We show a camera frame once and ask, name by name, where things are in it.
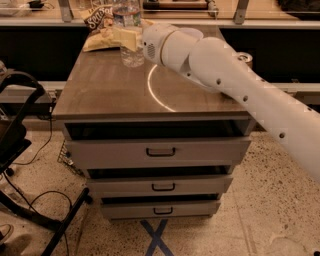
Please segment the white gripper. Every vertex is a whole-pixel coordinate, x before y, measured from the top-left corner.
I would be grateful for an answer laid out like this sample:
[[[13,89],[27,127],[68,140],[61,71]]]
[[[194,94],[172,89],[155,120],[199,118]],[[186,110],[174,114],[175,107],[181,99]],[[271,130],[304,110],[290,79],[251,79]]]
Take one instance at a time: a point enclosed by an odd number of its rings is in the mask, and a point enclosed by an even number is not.
[[[171,24],[160,24],[152,20],[141,20],[141,27],[113,27],[113,40],[121,46],[136,52],[143,46],[144,57],[158,65],[171,65],[175,59],[173,56],[173,43],[169,37],[178,28]]]

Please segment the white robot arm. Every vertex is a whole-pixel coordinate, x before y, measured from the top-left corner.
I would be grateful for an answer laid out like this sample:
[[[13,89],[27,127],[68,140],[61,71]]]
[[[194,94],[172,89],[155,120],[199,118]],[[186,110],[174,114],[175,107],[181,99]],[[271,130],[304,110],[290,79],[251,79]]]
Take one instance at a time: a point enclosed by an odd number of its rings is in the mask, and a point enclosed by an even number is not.
[[[184,78],[237,101],[316,181],[320,181],[320,114],[266,82],[218,37],[194,28],[148,24],[112,28],[113,40]]]

